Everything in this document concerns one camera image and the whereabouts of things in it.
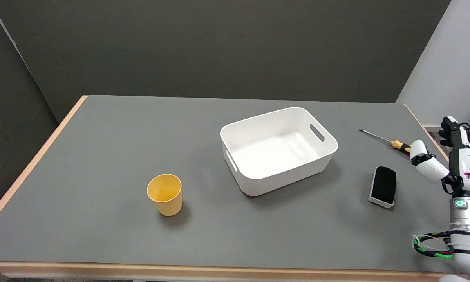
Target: gray table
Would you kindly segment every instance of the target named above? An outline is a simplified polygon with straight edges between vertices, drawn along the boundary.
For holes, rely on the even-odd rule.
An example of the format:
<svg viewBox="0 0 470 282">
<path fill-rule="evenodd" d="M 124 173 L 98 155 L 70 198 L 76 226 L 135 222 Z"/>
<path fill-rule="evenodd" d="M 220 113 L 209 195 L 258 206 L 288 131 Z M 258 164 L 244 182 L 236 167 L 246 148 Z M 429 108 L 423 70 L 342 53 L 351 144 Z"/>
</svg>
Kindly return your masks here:
<svg viewBox="0 0 470 282">
<path fill-rule="evenodd" d="M 317 175 L 244 196 L 223 159 L 219 130 L 293 106 L 310 111 L 339 149 Z M 448 230 L 448 195 L 359 127 L 422 139 L 446 162 L 400 104 L 84 97 L 0 203 L 0 272 L 92 263 L 454 272 L 450 261 L 410 246 L 412 234 Z M 398 174 L 392 210 L 367 201 L 376 166 Z M 149 180 L 163 173 L 183 182 L 184 206 L 171 218 L 146 195 Z"/>
</svg>

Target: robotic arm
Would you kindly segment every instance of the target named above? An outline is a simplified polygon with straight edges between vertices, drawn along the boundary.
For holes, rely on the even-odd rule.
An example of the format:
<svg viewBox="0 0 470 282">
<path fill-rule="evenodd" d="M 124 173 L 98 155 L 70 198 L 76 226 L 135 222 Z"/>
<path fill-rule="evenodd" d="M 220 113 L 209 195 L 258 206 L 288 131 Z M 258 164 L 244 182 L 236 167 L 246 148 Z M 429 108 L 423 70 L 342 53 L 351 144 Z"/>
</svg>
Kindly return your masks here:
<svg viewBox="0 0 470 282">
<path fill-rule="evenodd" d="M 434 155 L 428 153 L 425 144 L 416 140 L 411 144 L 410 159 L 416 171 L 427 180 L 441 182 L 450 199 L 450 242 L 453 247 L 453 260 L 460 273 L 470 277 L 470 140 L 467 123 L 457 123 L 452 116 L 446 116 L 439 135 L 441 145 L 453 150 L 449 156 L 449 169 L 443 166 Z M 462 282 L 466 279 L 456 275 L 445 275 L 440 282 Z"/>
</svg>

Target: yellow cup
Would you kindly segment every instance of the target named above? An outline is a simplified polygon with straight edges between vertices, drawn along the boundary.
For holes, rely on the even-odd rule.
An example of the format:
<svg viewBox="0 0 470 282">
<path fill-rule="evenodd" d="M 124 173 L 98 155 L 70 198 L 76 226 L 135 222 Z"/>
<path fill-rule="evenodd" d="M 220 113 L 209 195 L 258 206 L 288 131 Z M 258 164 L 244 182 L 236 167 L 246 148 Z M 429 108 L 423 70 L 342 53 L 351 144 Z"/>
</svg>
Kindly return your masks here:
<svg viewBox="0 0 470 282">
<path fill-rule="evenodd" d="M 146 192 L 158 211 L 165 216 L 173 216 L 183 207 L 181 180 L 176 175 L 158 175 L 149 182 Z"/>
</svg>

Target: white plastic bin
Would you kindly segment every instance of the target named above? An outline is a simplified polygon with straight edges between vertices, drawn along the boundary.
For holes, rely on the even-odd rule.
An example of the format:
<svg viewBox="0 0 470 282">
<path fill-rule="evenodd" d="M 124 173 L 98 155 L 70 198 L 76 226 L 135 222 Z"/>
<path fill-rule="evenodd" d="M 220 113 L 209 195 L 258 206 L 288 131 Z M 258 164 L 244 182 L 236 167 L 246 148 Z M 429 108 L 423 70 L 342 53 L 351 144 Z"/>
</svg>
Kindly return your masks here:
<svg viewBox="0 0 470 282">
<path fill-rule="evenodd" d="M 230 123 L 219 134 L 224 159 L 249 196 L 323 171 L 338 149 L 336 139 L 299 107 Z"/>
</svg>

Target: screwdriver shaft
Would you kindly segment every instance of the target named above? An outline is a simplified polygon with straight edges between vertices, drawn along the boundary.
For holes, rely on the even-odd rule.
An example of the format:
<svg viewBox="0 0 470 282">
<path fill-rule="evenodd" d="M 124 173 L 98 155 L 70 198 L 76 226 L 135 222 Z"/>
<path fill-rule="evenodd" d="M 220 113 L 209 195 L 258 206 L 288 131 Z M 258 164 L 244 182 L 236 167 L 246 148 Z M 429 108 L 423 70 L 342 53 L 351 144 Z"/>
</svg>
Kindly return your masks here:
<svg viewBox="0 0 470 282">
<path fill-rule="evenodd" d="M 383 140 L 383 141 L 385 141 L 385 142 L 387 142 L 387 143 L 389 143 L 389 144 L 391 143 L 390 140 L 384 139 L 384 138 L 381 137 L 381 136 L 378 136 L 378 135 L 376 135 L 376 134 L 372 134 L 371 132 L 368 132 L 368 131 L 363 130 L 363 129 L 361 129 L 361 128 L 359 128 L 359 131 L 360 131 L 360 132 L 364 132 L 365 134 L 369 134 L 369 135 L 371 135 L 371 136 L 377 137 L 377 138 L 379 138 L 379 139 L 381 139 L 381 140 Z"/>
</svg>

